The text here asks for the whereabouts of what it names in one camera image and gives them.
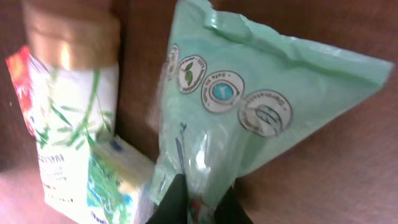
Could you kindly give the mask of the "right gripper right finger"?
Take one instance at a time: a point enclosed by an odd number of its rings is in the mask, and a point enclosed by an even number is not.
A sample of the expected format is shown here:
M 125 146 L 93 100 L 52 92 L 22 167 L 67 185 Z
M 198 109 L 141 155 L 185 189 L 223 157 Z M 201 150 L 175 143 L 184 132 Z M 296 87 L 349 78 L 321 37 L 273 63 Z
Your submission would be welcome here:
M 241 206 L 232 187 L 228 189 L 215 210 L 216 224 L 253 224 Z

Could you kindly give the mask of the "teal pocket tissue pack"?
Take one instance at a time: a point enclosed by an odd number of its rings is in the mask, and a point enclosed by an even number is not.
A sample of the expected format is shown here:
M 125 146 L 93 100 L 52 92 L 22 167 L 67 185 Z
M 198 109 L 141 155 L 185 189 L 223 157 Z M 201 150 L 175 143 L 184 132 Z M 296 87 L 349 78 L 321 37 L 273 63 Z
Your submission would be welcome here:
M 155 164 L 119 136 L 90 149 L 89 224 L 143 224 L 152 216 L 149 184 Z

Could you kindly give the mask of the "white bamboo print tube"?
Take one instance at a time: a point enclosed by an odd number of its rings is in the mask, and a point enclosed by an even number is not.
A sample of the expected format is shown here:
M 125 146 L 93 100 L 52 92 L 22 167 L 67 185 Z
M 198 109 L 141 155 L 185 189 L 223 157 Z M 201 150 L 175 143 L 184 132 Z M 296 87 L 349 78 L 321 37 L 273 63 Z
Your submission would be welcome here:
M 24 1 L 22 8 L 44 199 L 88 223 L 90 148 L 114 133 L 121 26 L 109 11 L 75 1 Z

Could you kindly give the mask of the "orange pocket tissue pack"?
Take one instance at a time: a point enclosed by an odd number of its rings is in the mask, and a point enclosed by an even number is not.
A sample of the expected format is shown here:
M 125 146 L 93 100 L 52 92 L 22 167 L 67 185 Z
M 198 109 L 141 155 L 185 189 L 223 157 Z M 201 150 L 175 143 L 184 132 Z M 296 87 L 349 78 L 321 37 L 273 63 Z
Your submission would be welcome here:
M 30 122 L 30 111 L 32 109 L 31 84 L 29 75 L 30 50 L 24 45 L 20 50 L 6 59 L 7 68 L 11 81 L 17 95 L 19 106 L 28 132 L 33 136 L 34 128 Z

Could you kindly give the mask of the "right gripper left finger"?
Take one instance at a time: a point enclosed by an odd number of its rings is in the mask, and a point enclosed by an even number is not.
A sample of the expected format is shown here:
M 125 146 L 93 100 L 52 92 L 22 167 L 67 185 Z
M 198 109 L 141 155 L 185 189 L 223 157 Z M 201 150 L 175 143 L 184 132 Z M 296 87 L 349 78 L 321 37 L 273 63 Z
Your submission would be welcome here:
M 183 174 L 174 177 L 147 224 L 187 224 L 188 191 Z

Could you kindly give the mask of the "teal wet wipes pack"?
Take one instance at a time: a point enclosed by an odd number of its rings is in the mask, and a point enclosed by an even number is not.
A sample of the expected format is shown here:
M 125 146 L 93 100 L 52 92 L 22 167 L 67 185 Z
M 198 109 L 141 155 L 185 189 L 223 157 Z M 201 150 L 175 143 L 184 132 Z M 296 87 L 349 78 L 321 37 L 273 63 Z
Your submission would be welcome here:
M 375 94 L 391 62 L 282 35 L 209 1 L 178 1 L 160 100 L 160 203 L 186 178 L 188 221 L 211 223 L 235 179 Z

